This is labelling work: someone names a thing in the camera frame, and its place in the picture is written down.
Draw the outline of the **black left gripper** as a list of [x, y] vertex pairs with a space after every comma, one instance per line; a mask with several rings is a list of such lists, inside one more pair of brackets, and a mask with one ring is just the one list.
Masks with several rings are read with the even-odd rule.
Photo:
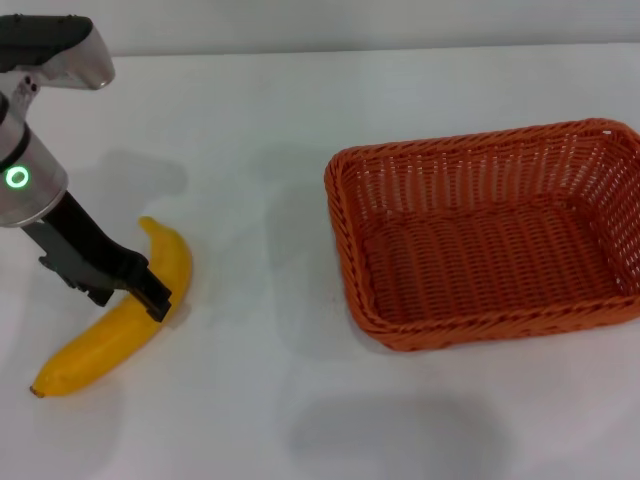
[[169, 312], [171, 291], [147, 259], [106, 235], [70, 193], [22, 230], [44, 250], [39, 262], [96, 305], [104, 307], [115, 290], [127, 290], [154, 321]]

